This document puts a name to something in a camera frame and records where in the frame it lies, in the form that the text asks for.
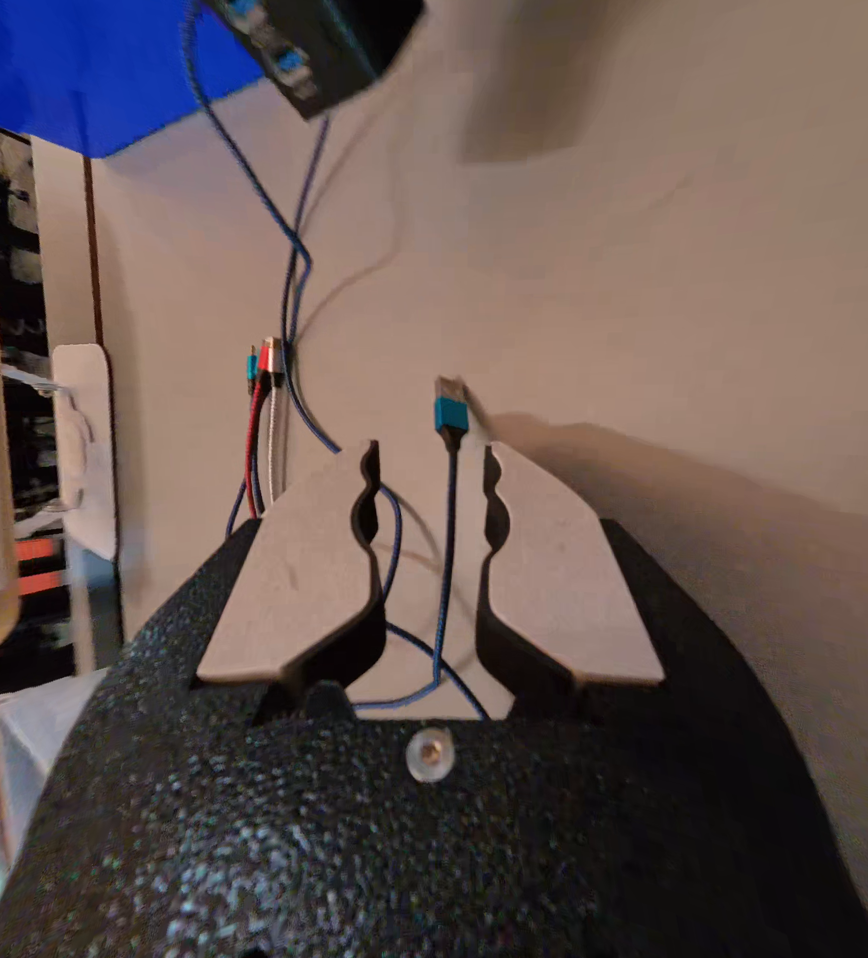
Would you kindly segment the blue plastic bin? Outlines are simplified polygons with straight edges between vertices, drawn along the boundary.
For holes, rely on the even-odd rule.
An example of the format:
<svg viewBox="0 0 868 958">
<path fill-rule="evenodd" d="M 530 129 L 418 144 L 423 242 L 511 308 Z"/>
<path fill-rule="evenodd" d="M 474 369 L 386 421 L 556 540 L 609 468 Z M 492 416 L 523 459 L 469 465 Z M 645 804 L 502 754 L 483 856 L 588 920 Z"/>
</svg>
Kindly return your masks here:
<svg viewBox="0 0 868 958">
<path fill-rule="evenodd" d="M 0 1 L 0 127 L 100 159 L 199 110 L 182 1 Z"/>
</svg>

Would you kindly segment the black USB hub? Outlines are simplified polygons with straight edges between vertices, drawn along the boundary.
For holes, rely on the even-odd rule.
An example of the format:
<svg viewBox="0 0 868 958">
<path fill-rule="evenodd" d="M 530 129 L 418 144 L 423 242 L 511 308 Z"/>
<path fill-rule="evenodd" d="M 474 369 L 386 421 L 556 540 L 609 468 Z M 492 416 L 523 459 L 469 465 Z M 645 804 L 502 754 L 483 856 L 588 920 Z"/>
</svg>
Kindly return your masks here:
<svg viewBox="0 0 868 958">
<path fill-rule="evenodd" d="M 427 10 L 424 1 L 209 1 L 205 6 L 306 121 L 379 81 Z"/>
</svg>

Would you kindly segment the grey desk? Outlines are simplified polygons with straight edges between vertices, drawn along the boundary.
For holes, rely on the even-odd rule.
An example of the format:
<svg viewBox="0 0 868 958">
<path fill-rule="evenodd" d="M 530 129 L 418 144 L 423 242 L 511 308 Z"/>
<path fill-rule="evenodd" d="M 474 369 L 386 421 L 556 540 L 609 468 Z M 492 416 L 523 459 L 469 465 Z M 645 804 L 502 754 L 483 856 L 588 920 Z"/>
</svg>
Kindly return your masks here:
<svg viewBox="0 0 868 958">
<path fill-rule="evenodd" d="M 199 113 L 33 143 L 49 323 L 113 377 L 130 641 L 220 543 L 288 244 Z M 868 903 L 868 2 L 428 2 L 332 117 L 298 378 L 404 501 L 429 640 L 435 379 L 615 518 L 755 668 Z"/>
</svg>

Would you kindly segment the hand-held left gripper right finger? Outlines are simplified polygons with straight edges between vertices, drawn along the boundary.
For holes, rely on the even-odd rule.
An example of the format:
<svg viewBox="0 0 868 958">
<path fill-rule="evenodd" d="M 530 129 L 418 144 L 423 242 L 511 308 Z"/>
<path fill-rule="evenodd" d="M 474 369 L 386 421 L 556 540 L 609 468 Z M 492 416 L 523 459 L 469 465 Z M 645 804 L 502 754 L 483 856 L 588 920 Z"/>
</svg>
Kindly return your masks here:
<svg viewBox="0 0 868 958">
<path fill-rule="evenodd" d="M 475 648 L 490 677 L 513 697 L 661 686 L 665 670 L 595 509 L 501 442 L 485 451 L 484 495 Z"/>
</svg>

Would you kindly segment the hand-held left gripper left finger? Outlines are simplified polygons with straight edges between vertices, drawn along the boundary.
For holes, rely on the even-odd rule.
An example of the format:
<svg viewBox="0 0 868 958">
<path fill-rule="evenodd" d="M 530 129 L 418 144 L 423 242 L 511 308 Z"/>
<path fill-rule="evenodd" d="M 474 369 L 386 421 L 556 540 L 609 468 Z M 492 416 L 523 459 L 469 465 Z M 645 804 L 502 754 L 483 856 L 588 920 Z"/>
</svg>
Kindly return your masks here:
<svg viewBox="0 0 868 958">
<path fill-rule="evenodd" d="M 204 684 L 346 688 L 385 648 L 378 533 L 380 447 L 366 440 L 296 481 L 257 533 L 198 666 Z"/>
</svg>

